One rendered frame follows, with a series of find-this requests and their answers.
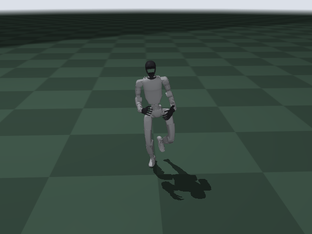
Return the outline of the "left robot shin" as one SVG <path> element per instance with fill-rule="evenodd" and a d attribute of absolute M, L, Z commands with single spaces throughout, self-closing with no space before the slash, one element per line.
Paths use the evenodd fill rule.
<path fill-rule="evenodd" d="M 164 137 L 162 140 L 160 140 L 160 143 L 170 144 L 170 143 L 173 143 L 173 142 L 167 142 L 166 138 Z"/>

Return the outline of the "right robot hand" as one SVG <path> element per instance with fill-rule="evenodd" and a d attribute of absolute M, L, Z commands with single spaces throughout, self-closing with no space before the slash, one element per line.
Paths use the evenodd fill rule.
<path fill-rule="evenodd" d="M 145 114 L 145 115 L 151 114 L 151 113 L 149 113 L 149 112 L 152 112 L 152 111 L 150 111 L 150 110 L 152 110 L 152 109 L 149 108 L 149 107 L 151 107 L 151 106 L 147 106 L 147 107 L 143 108 L 143 109 L 141 110 L 141 113 L 143 113 L 143 114 Z M 150 110 L 148 110 L 148 109 L 150 109 Z M 147 112 L 147 111 L 149 111 L 149 112 Z M 148 113 L 148 114 L 147 114 L 147 113 Z M 148 115 L 148 116 L 150 116 L 150 115 Z"/>

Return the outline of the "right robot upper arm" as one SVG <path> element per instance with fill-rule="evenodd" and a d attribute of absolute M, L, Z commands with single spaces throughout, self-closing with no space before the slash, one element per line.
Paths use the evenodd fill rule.
<path fill-rule="evenodd" d="M 136 94 L 137 102 L 142 102 L 142 97 L 140 96 L 142 85 L 143 85 L 143 79 L 139 79 L 136 81 L 135 94 Z"/>

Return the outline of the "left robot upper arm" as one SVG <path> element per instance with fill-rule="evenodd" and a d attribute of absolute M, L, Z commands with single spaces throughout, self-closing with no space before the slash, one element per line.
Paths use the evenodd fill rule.
<path fill-rule="evenodd" d="M 169 80 L 167 77 L 160 77 L 161 78 L 161 81 L 165 87 L 165 90 L 166 90 L 166 96 L 169 98 L 169 97 L 172 97 L 172 93 L 171 93 L 171 87 L 170 87 L 170 83 L 169 83 Z"/>

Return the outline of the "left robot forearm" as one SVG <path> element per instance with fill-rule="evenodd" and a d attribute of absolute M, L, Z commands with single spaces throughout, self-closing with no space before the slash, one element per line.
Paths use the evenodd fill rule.
<path fill-rule="evenodd" d="M 172 93 L 172 91 L 171 91 Z M 174 105 L 174 110 L 176 110 L 176 103 L 175 103 L 175 100 L 174 100 L 174 96 L 173 96 L 173 93 L 172 93 L 172 97 L 170 97 L 169 99 L 169 102 L 170 102 L 170 106 L 173 106 Z"/>

